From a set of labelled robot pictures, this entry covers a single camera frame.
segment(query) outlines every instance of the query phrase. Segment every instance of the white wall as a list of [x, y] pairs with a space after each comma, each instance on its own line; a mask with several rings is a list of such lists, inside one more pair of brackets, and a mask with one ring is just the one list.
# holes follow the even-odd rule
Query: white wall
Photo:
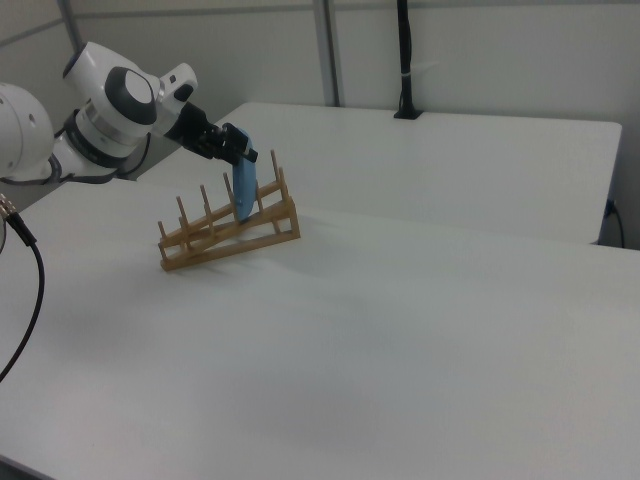
[[[622, 124], [611, 196], [640, 248], [640, 5], [418, 5], [410, 21], [414, 65], [438, 62], [414, 78], [419, 107]], [[397, 108], [395, 2], [336, 0], [336, 25], [346, 106]]]
[[[54, 129], [61, 127], [77, 101], [62, 81], [62, 70], [73, 50], [56, 1], [0, 1], [0, 45], [0, 82], [30, 91], [47, 109]], [[52, 188], [0, 183], [0, 192], [19, 208]]]
[[[83, 41], [155, 75], [191, 65], [199, 87], [190, 101], [210, 121], [247, 101], [326, 103], [311, 0], [75, 0], [71, 6]], [[175, 148], [154, 138], [145, 169]]]

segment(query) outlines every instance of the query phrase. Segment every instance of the metal connector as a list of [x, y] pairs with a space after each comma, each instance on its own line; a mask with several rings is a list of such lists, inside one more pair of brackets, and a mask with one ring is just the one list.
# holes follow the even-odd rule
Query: metal connector
[[11, 200], [0, 193], [0, 216], [2, 216], [2, 219], [6, 219], [9, 215], [17, 211], [15, 205], [11, 203]]

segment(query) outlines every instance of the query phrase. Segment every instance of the black cable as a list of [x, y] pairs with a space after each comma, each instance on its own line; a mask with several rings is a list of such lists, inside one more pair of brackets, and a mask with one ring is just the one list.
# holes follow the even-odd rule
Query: black cable
[[620, 227], [620, 247], [625, 248], [624, 247], [624, 228], [622, 228], [622, 218], [620, 218], [620, 212], [618, 211], [615, 205], [613, 206], [611, 213], [616, 214], [616, 218], [618, 219], [618, 226]]
[[4, 183], [5, 185], [13, 185], [16, 187], [42, 186], [46, 185], [48, 181], [48, 178], [45, 178], [44, 180], [24, 180], [22, 182], [11, 180], [10, 178], [0, 178], [0, 182]]
[[[407, 30], [409, 31], [409, 64], [411, 64], [411, 58], [413, 57], [413, 42], [411, 40], [411, 25], [407, 23]], [[402, 90], [400, 90], [400, 100], [398, 100], [398, 110], [402, 110], [402, 104], [404, 103], [402, 100]]]
[[42, 298], [44, 297], [44, 264], [42, 263], [42, 256], [40, 255], [40, 250], [38, 250], [38, 247], [35, 244], [35, 242], [31, 243], [30, 247], [31, 247], [31, 250], [33, 251], [34, 256], [36, 257], [36, 262], [38, 263], [38, 297], [36, 299], [36, 306], [33, 309], [33, 314], [31, 315], [31, 321], [29, 322], [27, 331], [25, 332], [24, 337], [22, 337], [22, 341], [20, 342], [20, 345], [18, 345], [18, 348], [16, 349], [15, 353], [11, 357], [11, 360], [9, 360], [9, 363], [7, 363], [7, 366], [4, 367], [4, 370], [2, 370], [2, 373], [0, 373], [0, 383], [2, 383], [4, 378], [7, 376], [7, 374], [11, 370], [11, 368], [13, 368], [15, 363], [18, 361], [20, 354], [24, 350], [24, 347], [27, 345], [27, 342], [29, 341], [29, 337], [31, 337], [31, 333], [33, 332], [33, 329], [36, 326], [38, 315], [40, 315], [40, 308], [42, 307]]
[[126, 180], [129, 175], [136, 172], [142, 166], [145, 159], [147, 158], [147, 153], [149, 153], [149, 145], [151, 145], [151, 133], [147, 133], [147, 144], [144, 146], [144, 152], [142, 153], [142, 157], [140, 158], [138, 164], [128, 172], [118, 173], [118, 178]]
[[4, 244], [7, 243], [7, 222], [2, 221], [2, 244], [0, 244], [0, 255], [4, 251]]

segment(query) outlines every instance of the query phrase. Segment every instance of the white table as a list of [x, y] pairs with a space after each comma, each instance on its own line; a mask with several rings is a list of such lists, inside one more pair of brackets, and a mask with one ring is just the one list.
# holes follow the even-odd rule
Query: white table
[[[605, 122], [248, 103], [220, 120], [246, 129], [268, 175], [275, 149], [302, 204], [321, 209], [592, 243], [620, 125]], [[139, 179], [197, 189], [217, 175], [180, 149]]]
[[[114, 181], [24, 213], [48, 286], [0, 454], [61, 480], [640, 476], [636, 252], [302, 205], [302, 239], [167, 274], [176, 193], [200, 212]], [[0, 272], [4, 364], [36, 289], [15, 236]]]

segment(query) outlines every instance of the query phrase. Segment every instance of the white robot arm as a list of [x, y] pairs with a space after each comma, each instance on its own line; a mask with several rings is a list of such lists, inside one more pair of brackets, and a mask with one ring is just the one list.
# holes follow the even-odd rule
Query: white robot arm
[[256, 161], [247, 135], [230, 124], [216, 127], [188, 102], [198, 82], [187, 64], [158, 78], [87, 43], [71, 58], [63, 78], [84, 105], [55, 140], [42, 105], [25, 90], [0, 84], [0, 102], [7, 106], [0, 108], [0, 178], [7, 177], [5, 182], [109, 181], [148, 134], [233, 165], [241, 158]]

